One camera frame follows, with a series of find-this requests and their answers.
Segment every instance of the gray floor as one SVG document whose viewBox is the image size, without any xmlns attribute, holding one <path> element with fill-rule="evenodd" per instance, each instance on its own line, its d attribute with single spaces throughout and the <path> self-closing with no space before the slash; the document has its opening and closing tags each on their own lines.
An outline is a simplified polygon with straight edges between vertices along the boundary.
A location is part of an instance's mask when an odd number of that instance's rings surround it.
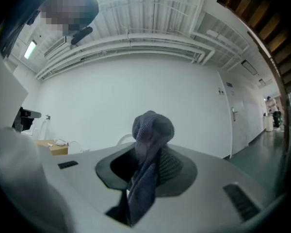
<svg viewBox="0 0 291 233">
<path fill-rule="evenodd" d="M 264 132 L 230 161 L 273 193 L 282 156 L 283 131 Z"/>
</svg>

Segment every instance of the cardboard box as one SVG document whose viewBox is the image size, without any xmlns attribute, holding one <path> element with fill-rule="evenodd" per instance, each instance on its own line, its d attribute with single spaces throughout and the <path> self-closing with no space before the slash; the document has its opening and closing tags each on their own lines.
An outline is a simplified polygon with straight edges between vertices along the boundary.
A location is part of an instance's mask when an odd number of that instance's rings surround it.
<svg viewBox="0 0 291 233">
<path fill-rule="evenodd" d="M 68 154 L 68 145 L 64 146 L 57 146 L 53 140 L 43 140 L 43 141 L 34 141 L 36 145 L 48 147 L 51 151 L 52 155 L 64 155 Z"/>
</svg>

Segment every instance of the white door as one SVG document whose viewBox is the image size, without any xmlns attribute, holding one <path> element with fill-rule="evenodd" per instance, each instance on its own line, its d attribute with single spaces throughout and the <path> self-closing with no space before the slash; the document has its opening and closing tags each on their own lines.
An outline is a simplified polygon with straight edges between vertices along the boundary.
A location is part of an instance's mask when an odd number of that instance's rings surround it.
<svg viewBox="0 0 291 233">
<path fill-rule="evenodd" d="M 220 73 L 231 113 L 232 155 L 248 146 L 248 120 L 244 109 L 242 87 L 229 74 Z"/>
</svg>

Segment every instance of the white ceiling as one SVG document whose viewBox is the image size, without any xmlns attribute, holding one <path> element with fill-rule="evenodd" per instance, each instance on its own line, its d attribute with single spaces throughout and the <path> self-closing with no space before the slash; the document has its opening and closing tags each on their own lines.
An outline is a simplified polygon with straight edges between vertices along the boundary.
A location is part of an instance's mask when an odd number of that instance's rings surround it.
<svg viewBox="0 0 291 233">
<path fill-rule="evenodd" d="M 95 61 L 134 51 L 156 51 L 158 54 L 182 56 L 187 58 L 188 62 L 201 60 L 202 64 L 205 61 L 205 66 L 239 73 L 255 86 L 260 85 L 259 79 L 272 80 L 269 88 L 261 91 L 265 93 L 265 97 L 269 93 L 278 92 L 271 71 L 246 33 L 245 26 L 216 0 L 98 0 L 98 3 L 99 14 L 90 24 L 93 32 L 81 40 L 73 52 L 58 55 L 55 57 L 58 61 L 48 62 L 44 58 L 45 51 L 61 37 L 38 18 L 33 25 L 25 25 L 12 55 L 36 73 L 47 67 L 47 70 L 37 77 L 44 80 L 73 68 L 84 58 Z M 231 43 L 209 35 L 208 30 L 220 34 Z M 139 35 L 135 35 L 138 38 L 134 39 L 114 38 L 127 33 Z M 37 43 L 37 47 L 26 60 L 23 55 L 32 40 Z M 211 49 L 214 50 L 214 55 L 210 54 Z M 205 56 L 195 54 L 196 51 L 204 52 Z M 258 74 L 252 75 L 246 70 L 240 64 L 242 60 L 247 60 Z"/>
</svg>

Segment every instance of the wooden ceiling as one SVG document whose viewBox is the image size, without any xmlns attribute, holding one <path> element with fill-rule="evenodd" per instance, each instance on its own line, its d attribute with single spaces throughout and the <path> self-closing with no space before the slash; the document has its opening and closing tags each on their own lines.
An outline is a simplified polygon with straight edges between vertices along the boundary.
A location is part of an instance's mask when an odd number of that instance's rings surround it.
<svg viewBox="0 0 291 233">
<path fill-rule="evenodd" d="M 260 38 L 271 53 L 286 92 L 291 92 L 291 0 L 218 0 Z"/>
</svg>

